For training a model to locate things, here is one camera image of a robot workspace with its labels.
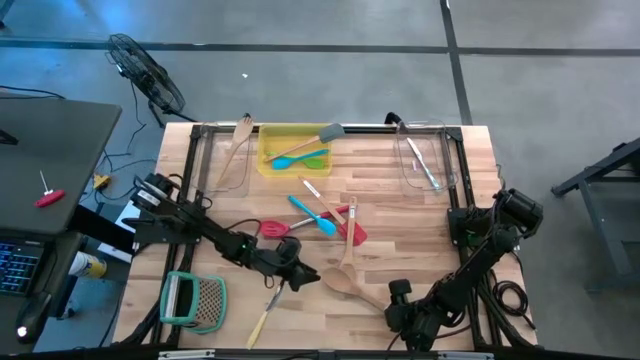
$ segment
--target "gray spatula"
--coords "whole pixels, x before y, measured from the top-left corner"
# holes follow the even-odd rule
[[[290,152],[296,151],[302,147],[305,147],[307,145],[311,145],[315,142],[321,141],[323,144],[328,143],[329,141],[332,141],[334,139],[339,138],[340,136],[344,136],[344,128],[342,127],[342,125],[340,124],[331,124],[325,128],[320,129],[320,132],[318,132],[318,135],[312,137],[311,139],[300,143],[296,146],[293,146],[285,151],[282,151],[276,155],[273,156],[269,156],[265,162],[269,162],[273,159],[277,159],[280,156],[286,155]]]

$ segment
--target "wooden handle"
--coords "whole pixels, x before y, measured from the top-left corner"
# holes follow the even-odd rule
[[[238,151],[238,148],[240,147],[240,145],[242,144],[236,144],[236,143],[231,144],[229,155],[227,156],[227,160],[224,163],[224,167],[222,168],[222,172],[220,173],[220,177],[218,178],[218,182],[216,183],[216,186],[217,184],[220,184],[220,181],[222,181],[222,177],[224,176],[224,173],[227,172],[227,168],[229,167],[229,164],[231,164],[231,160],[233,159],[233,156],[236,154],[236,151]]]
[[[309,140],[307,140],[307,141],[305,141],[303,143],[300,143],[300,144],[298,144],[298,145],[296,145],[294,147],[290,147],[287,150],[279,152],[279,153],[277,153],[277,154],[275,154],[273,156],[269,156],[268,158],[266,158],[264,160],[264,162],[269,162],[269,161],[271,161],[273,159],[279,158],[282,155],[287,155],[288,153],[296,151],[296,150],[300,149],[301,147],[305,147],[307,145],[311,145],[316,141],[320,141],[320,136],[316,135],[316,136],[312,137],[311,139],[309,139]]]
[[[382,301],[376,299],[375,297],[369,295],[364,292],[364,290],[360,289],[360,294],[358,295],[362,300],[368,302],[369,304],[375,306],[376,308],[384,311],[387,308],[387,305]]]
[[[313,185],[311,185],[311,183],[309,182],[309,180],[305,179],[303,176],[298,176],[298,178],[302,181],[302,183],[307,187],[307,189],[309,189],[309,191],[311,191],[311,193],[313,195],[315,195],[318,200],[320,200],[320,202],[322,203],[322,205],[324,205],[324,207],[327,209],[327,211],[331,214],[331,216],[333,216],[339,223],[340,225],[344,225],[346,224],[346,220],[342,217],[342,215],[340,215],[336,209],[333,208],[333,206],[331,206],[331,204],[329,204],[329,202],[327,201],[327,199],[324,198],[324,196],[320,195],[320,193],[318,192],[318,190],[316,190]]]
[[[353,236],[356,230],[356,205],[358,200],[355,196],[349,199],[349,220],[347,220],[347,241],[344,248],[344,256],[342,257],[343,264],[353,264]]]
[[[263,312],[260,320],[258,320],[258,323],[256,324],[256,327],[253,328],[251,336],[249,336],[249,340],[247,340],[247,349],[251,350],[253,345],[256,343],[256,340],[258,340],[258,336],[260,335],[260,331],[262,331],[264,322],[267,320],[267,314],[269,314],[268,311]]]

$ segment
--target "laptop keyboard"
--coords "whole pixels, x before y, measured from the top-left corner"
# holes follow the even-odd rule
[[[0,242],[0,295],[29,294],[44,248]]]

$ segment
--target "white label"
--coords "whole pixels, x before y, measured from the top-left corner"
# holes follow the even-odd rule
[[[138,192],[138,196],[140,196],[141,198],[147,200],[148,202],[152,203],[155,206],[160,205],[160,200],[156,199],[155,197],[153,197],[151,194],[149,194],[148,192],[146,192],[144,190],[140,190]]]
[[[319,193],[319,192],[317,192],[317,191],[316,191],[316,189],[315,189],[311,184],[309,184],[309,182],[308,182],[308,181],[305,181],[305,182],[304,182],[304,185],[307,187],[307,189],[311,190],[311,192],[313,193],[313,195],[315,195],[317,198],[319,198],[319,197],[320,197],[320,193]]]

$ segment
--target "teal handle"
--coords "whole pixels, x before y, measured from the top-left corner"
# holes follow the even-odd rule
[[[316,156],[324,155],[324,154],[326,154],[328,152],[329,152],[328,149],[322,149],[322,150],[314,151],[314,152],[306,154],[306,155],[298,156],[297,158],[294,158],[292,160],[293,161],[300,161],[300,160],[308,159],[310,157],[316,157]]]
[[[304,204],[302,202],[300,202],[300,200],[296,199],[295,196],[293,195],[289,195],[288,196],[289,201],[291,201],[294,205],[296,205],[297,207],[299,207],[300,209],[302,209],[304,212],[306,212],[307,214],[309,214],[309,216],[311,216],[314,219],[318,219],[318,215],[314,214],[313,211],[309,210],[306,206],[304,206]]]

